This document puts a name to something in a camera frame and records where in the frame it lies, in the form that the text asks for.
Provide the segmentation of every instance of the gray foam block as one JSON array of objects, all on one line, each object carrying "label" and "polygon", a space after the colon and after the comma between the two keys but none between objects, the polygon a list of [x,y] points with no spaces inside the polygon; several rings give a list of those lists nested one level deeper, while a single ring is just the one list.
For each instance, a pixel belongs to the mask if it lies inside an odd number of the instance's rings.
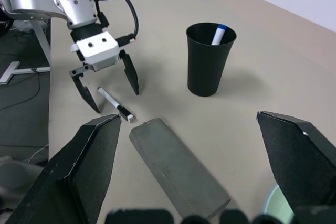
[{"label": "gray foam block", "polygon": [[182,218],[209,219],[229,203],[227,192],[161,119],[132,129],[130,140]]}]

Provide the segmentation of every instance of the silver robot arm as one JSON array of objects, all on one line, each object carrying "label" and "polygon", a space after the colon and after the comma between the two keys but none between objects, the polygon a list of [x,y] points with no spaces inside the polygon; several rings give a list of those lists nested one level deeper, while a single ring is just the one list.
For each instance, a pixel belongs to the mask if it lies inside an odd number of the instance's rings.
[{"label": "silver robot arm", "polygon": [[99,113],[87,87],[83,87],[79,77],[87,70],[99,71],[123,60],[125,73],[135,93],[139,93],[138,77],[133,63],[120,46],[132,42],[132,34],[115,40],[107,31],[108,21],[102,12],[94,12],[94,0],[0,0],[2,12],[14,20],[43,20],[53,17],[67,21],[74,44],[71,51],[76,52],[83,66],[70,71],[84,100]]}]

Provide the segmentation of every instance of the black cup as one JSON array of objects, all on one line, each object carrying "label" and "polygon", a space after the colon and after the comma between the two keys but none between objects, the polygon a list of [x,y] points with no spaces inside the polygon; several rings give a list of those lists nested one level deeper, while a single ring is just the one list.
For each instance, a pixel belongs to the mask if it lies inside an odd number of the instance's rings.
[{"label": "black cup", "polygon": [[186,31],[188,88],[200,97],[208,97],[217,92],[227,56],[237,38],[235,31],[226,27],[220,45],[212,46],[217,27],[216,23],[199,23]]}]

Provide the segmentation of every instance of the beige table surface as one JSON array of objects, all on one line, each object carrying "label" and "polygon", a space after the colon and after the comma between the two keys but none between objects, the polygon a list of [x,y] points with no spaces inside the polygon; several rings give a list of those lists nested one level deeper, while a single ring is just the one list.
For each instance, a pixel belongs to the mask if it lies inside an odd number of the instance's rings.
[{"label": "beige table surface", "polygon": [[[122,122],[99,223],[114,208],[166,208],[180,220],[129,140],[133,127],[152,118],[160,117],[171,127],[249,217],[260,213],[275,185],[257,111],[311,121],[336,143],[335,33],[262,0],[132,2],[140,32],[137,41],[125,48],[138,72],[140,95],[133,93],[121,62],[97,73],[87,72],[82,79],[102,115],[117,111],[96,92],[99,86],[138,118],[136,124]],[[114,37],[133,31],[123,0],[103,2],[101,9]],[[218,92],[209,98],[187,89],[185,30],[198,22],[224,23],[238,35]],[[51,31],[50,157],[82,124],[99,117],[82,100],[68,74],[80,62],[70,52],[72,39],[65,21],[53,19]]]}]

